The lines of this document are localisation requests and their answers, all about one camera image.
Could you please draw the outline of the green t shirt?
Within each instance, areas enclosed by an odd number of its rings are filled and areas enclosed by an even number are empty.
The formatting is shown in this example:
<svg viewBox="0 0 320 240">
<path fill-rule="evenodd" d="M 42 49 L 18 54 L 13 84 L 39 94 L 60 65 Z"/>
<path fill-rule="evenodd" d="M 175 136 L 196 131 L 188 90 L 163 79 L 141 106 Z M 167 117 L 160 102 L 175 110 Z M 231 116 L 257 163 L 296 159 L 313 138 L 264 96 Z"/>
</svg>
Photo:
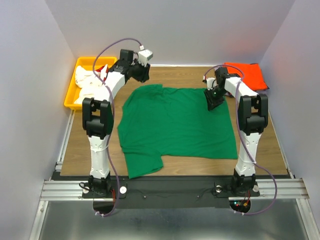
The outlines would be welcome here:
<svg viewBox="0 0 320 240">
<path fill-rule="evenodd" d="M 227 103 L 208 110 L 201 88 L 141 86 L 124 103 L 117 130 L 131 179 L 161 170 L 163 156 L 238 157 Z"/>
</svg>

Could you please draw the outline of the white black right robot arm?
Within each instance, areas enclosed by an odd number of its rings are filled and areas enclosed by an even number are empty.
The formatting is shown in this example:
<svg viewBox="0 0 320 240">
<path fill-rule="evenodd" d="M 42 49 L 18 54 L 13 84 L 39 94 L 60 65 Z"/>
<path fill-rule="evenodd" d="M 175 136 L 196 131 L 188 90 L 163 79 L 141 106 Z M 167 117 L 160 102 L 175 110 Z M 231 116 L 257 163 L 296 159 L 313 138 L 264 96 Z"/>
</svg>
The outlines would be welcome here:
<svg viewBox="0 0 320 240">
<path fill-rule="evenodd" d="M 238 160 L 230 182 L 230 191 L 242 195 L 256 185 L 256 155 L 259 140 L 268 126 L 268 97 L 253 91 L 244 83 L 245 74 L 239 68 L 220 64 L 211 68 L 214 77 L 203 75 L 207 109 L 212 111 L 225 101 L 229 93 L 235 99 L 236 127 L 240 139 Z"/>
</svg>

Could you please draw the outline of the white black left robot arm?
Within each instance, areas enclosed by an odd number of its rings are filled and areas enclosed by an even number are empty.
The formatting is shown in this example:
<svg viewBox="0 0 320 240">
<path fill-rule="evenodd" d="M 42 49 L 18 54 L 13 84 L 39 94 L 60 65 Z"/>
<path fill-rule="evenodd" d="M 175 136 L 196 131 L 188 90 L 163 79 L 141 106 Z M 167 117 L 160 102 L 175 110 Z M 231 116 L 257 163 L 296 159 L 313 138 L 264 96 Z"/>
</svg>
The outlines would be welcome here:
<svg viewBox="0 0 320 240">
<path fill-rule="evenodd" d="M 98 95 L 82 101 L 82 127 L 90 145 L 91 169 L 84 193 L 106 197 L 112 192 L 108 146 L 114 127 L 113 101 L 118 91 L 130 78 L 144 83 L 149 80 L 150 59 L 153 52 L 140 47 L 139 52 L 122 49 L 119 59 L 94 75 L 101 81 Z"/>
</svg>

